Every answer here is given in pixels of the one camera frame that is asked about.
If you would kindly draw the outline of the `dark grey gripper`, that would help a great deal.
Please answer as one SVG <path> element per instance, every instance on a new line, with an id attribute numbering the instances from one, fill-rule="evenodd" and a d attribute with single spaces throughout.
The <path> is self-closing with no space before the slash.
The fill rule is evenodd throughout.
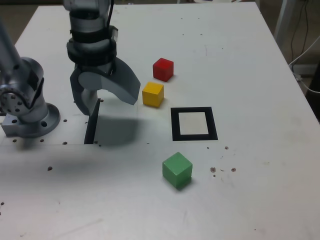
<path id="1" fill-rule="evenodd" d="M 70 76 L 75 104 L 86 116 L 91 116 L 98 101 L 98 90 L 107 90 L 121 101 L 134 105 L 141 83 L 133 70 L 121 59 L 103 65 L 76 64 Z"/>

